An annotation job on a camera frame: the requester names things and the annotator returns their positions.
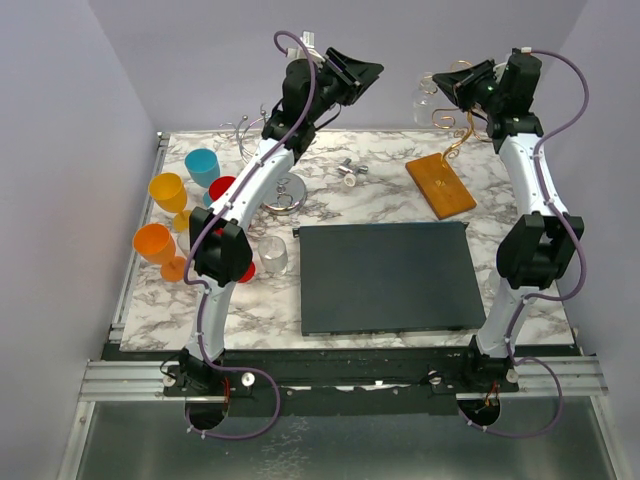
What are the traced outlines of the blue plastic wine glass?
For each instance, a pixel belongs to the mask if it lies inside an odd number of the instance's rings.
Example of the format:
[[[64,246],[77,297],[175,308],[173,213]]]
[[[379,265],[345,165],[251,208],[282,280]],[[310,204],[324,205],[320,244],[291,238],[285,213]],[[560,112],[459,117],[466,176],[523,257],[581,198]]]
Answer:
[[[212,203],[209,187],[220,177],[218,157],[213,150],[199,148],[189,152],[184,160],[191,179],[205,189],[203,202],[206,207]]]

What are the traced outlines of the clear textured wine glass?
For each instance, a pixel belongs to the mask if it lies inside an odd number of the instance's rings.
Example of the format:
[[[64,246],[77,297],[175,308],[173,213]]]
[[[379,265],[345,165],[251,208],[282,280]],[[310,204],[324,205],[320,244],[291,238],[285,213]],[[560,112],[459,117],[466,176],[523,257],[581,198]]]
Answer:
[[[191,250],[189,232],[184,230],[177,236],[177,246],[184,256],[188,256]]]

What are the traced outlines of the yellow plastic wine glass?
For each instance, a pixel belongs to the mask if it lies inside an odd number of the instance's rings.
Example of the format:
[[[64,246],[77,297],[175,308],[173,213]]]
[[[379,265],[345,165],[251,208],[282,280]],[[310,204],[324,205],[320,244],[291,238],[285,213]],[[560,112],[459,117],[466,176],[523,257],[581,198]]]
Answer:
[[[162,210],[174,214],[172,225],[177,232],[188,229],[191,211],[187,209],[188,195],[179,175],[167,172],[155,176],[148,192]]]

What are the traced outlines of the red plastic wine glass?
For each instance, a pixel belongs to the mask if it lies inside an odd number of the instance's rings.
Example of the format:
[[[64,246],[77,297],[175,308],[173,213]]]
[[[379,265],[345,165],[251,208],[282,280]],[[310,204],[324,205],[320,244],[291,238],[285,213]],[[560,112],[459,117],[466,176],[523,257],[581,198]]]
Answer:
[[[224,228],[216,228],[215,234],[219,239],[218,267],[222,281],[246,283],[250,281],[256,266],[253,262],[253,251],[249,245],[245,232],[234,224],[228,223]]]

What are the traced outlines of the gold wire wooden-base rack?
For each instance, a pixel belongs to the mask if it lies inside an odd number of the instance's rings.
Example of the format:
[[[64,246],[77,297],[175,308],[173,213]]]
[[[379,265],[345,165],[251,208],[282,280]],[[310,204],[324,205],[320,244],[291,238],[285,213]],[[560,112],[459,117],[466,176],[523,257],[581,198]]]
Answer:
[[[474,209],[477,203],[451,166],[460,149],[471,137],[482,143],[491,139],[477,128],[476,121],[484,117],[478,110],[466,114],[466,124],[457,125],[455,108],[437,107],[434,113],[436,129],[450,132],[454,142],[443,152],[427,155],[405,164],[410,177],[425,197],[438,220],[444,220]]]

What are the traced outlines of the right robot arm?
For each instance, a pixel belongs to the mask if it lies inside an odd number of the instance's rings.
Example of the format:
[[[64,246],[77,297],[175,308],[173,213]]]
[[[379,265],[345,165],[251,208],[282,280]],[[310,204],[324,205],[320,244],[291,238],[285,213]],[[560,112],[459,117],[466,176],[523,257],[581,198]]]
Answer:
[[[487,135],[506,167],[519,215],[498,247],[498,290],[459,370],[462,384],[474,392],[506,380],[515,366],[516,339],[534,302],[551,300],[548,289],[573,258],[586,261],[580,244],[584,221],[569,213],[555,189],[543,148],[550,136],[531,110],[542,70],[539,56],[530,48],[517,48],[502,64],[489,59],[433,76],[461,111],[485,114]]]

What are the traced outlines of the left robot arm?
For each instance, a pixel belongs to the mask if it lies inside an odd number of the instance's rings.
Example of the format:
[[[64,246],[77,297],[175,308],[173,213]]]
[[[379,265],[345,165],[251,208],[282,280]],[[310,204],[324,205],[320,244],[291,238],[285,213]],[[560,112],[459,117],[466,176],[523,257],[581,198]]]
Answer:
[[[302,157],[315,138],[316,121],[334,106],[354,104],[384,68],[346,56],[334,48],[313,58],[303,54],[286,67],[280,100],[263,127],[253,158],[226,192],[189,220],[191,241],[187,278],[200,288],[196,318],[177,366],[166,372],[174,387],[201,395],[224,382],[225,323],[237,282],[248,271],[253,252],[246,232],[267,194]]]

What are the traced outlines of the orange plastic wine glass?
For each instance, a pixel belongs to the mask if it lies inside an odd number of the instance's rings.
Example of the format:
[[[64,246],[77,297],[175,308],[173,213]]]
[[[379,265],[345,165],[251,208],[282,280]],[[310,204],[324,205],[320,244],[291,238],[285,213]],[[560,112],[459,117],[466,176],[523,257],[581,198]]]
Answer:
[[[182,280],[186,259],[177,254],[175,241],[166,226],[160,223],[144,225],[135,233],[132,245],[147,262],[160,266],[165,281]]]

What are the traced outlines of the clear ribbed wine glass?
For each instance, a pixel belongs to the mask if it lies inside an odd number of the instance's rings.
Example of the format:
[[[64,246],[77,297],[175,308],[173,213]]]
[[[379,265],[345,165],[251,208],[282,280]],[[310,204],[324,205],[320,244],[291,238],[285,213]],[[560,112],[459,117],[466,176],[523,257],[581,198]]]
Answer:
[[[272,275],[284,274],[288,265],[285,241],[278,236],[263,238],[258,244],[258,254],[264,270]]]

